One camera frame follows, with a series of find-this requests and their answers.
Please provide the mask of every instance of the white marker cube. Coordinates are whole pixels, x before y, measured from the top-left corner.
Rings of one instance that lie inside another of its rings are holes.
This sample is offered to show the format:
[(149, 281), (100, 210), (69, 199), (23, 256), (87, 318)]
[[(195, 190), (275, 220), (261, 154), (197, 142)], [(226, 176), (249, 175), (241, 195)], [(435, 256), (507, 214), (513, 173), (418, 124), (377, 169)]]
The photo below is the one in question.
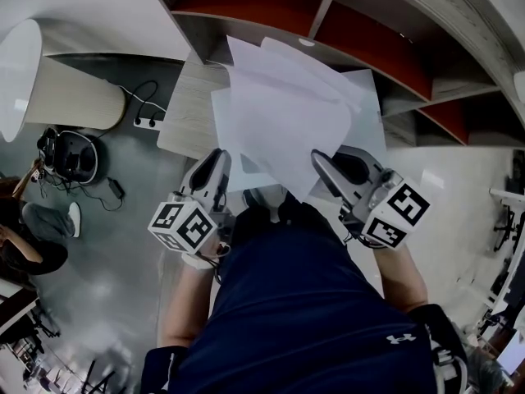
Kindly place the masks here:
[(405, 179), (372, 210), (363, 234), (396, 250), (416, 230), (430, 207), (418, 186), (412, 180)]
[(217, 229), (197, 201), (160, 203), (148, 231), (171, 251), (195, 254)]

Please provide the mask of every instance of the black plug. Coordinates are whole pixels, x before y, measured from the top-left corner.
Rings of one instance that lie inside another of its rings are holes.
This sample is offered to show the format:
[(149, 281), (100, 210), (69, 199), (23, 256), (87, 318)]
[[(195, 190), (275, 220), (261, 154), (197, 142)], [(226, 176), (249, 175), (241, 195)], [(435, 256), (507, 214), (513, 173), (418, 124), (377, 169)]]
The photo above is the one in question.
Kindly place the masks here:
[(117, 197), (119, 200), (124, 199), (126, 193), (124, 192), (118, 181), (113, 180), (112, 178), (108, 178), (107, 181), (109, 182), (109, 188), (111, 189), (115, 197)]

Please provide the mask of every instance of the orange shelf board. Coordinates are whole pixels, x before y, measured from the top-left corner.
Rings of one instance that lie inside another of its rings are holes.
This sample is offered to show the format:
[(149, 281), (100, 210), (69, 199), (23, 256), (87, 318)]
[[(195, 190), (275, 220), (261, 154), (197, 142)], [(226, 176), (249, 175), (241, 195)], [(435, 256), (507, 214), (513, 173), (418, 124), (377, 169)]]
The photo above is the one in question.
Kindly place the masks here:
[(367, 63), (430, 102), (432, 78), (414, 46), (372, 18), (333, 2), (315, 40)]
[(418, 109), (438, 126), (452, 135), (459, 143), (468, 144), (468, 130), (460, 101), (450, 101)]
[(321, 0), (177, 0), (175, 13), (224, 16), (308, 36)]

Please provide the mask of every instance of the white round table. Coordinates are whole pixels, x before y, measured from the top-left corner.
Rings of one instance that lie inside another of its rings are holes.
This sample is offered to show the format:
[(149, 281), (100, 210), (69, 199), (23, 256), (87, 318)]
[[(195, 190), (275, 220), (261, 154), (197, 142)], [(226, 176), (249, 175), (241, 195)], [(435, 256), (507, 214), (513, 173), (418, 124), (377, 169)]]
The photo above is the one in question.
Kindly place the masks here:
[(104, 130), (124, 114), (121, 89), (42, 54), (39, 24), (21, 22), (0, 44), (0, 131), (13, 141), (25, 122)]

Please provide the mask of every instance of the beige cylinder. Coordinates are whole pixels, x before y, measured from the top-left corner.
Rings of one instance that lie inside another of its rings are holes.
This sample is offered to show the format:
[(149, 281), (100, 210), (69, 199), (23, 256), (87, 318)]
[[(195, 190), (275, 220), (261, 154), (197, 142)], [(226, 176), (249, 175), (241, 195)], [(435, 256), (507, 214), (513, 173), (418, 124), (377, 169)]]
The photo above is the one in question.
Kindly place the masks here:
[(120, 121), (125, 106), (118, 86), (42, 57), (25, 121), (105, 130)]

